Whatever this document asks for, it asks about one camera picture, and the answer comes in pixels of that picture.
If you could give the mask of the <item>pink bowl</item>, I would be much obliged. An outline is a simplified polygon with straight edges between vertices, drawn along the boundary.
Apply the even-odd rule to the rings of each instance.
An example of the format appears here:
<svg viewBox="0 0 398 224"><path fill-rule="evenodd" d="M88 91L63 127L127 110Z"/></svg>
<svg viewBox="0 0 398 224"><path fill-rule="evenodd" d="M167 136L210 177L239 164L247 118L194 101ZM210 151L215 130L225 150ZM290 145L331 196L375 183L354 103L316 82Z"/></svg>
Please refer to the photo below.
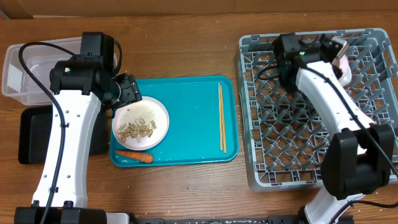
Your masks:
<svg viewBox="0 0 398 224"><path fill-rule="evenodd" d="M349 60L346 55L340 59L335 58L332 62L333 65L337 66L342 71L342 76L338 79L341 86L346 86L351 82L352 73L349 67Z"/></svg>

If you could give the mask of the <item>white dinner plate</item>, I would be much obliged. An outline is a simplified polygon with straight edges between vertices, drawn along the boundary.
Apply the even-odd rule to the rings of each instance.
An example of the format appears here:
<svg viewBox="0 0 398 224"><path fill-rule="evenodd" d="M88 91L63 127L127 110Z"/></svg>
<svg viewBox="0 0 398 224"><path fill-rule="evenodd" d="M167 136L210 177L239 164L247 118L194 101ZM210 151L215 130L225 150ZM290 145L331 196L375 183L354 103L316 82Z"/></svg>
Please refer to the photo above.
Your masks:
<svg viewBox="0 0 398 224"><path fill-rule="evenodd" d="M127 138L123 142L116 133L117 129L123 123L133 123L135 119L139 118L143 118L147 122L154 120L157 129L154 130L150 138L144 137L140 142L132 138ZM116 115L112 121L112 132L117 142L125 148L144 151L158 145L164 139L169 130L169 124L169 114L165 106L155 98L144 96L141 101L116 110Z"/></svg>

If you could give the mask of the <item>wooden chopstick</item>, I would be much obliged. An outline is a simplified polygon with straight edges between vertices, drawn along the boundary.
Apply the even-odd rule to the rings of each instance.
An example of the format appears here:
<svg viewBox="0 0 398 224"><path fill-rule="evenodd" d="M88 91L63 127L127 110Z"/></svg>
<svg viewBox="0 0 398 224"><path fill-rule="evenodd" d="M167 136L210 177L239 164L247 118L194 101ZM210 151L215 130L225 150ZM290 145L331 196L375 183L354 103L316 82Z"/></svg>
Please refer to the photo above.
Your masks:
<svg viewBox="0 0 398 224"><path fill-rule="evenodd" d="M219 114L219 128L220 128L220 150L223 151L223 131L222 131L222 118L221 118L220 83L218 84L218 114Z"/></svg>
<svg viewBox="0 0 398 224"><path fill-rule="evenodd" d="M223 104L223 89L220 84L220 93L221 93L221 118L222 118L222 131L223 131L223 152L227 153L226 148L226 132L225 132L225 121L224 121L224 104Z"/></svg>

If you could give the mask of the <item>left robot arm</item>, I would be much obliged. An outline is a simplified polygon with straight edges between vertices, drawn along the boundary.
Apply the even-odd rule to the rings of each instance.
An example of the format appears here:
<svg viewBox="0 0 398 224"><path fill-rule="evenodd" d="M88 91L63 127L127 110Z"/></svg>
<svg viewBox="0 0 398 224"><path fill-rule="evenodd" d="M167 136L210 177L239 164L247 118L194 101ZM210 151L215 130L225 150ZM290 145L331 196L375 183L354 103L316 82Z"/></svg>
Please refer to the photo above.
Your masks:
<svg viewBox="0 0 398 224"><path fill-rule="evenodd" d="M133 213L88 208L86 171L97 118L107 110L142 100L132 75L114 61L120 43L102 32L84 32L80 52L58 61L46 88L25 64L25 72L52 101L52 127L45 165L29 207L17 207L14 223L133 223Z"/></svg>

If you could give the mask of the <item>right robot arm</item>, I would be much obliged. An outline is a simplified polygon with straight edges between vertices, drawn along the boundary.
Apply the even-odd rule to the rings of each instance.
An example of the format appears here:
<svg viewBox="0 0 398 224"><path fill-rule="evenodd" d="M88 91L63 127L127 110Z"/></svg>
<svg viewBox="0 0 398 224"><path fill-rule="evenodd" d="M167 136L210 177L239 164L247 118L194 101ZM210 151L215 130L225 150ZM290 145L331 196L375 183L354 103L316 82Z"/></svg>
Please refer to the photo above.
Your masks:
<svg viewBox="0 0 398 224"><path fill-rule="evenodd" d="M298 223L338 223L352 205L389 183L397 172L392 163L395 134L388 124L376 124L344 89L351 70L347 41L321 35L307 47L294 34L272 43L281 86L301 91L321 117L330 141L320 166L323 187L303 206Z"/></svg>

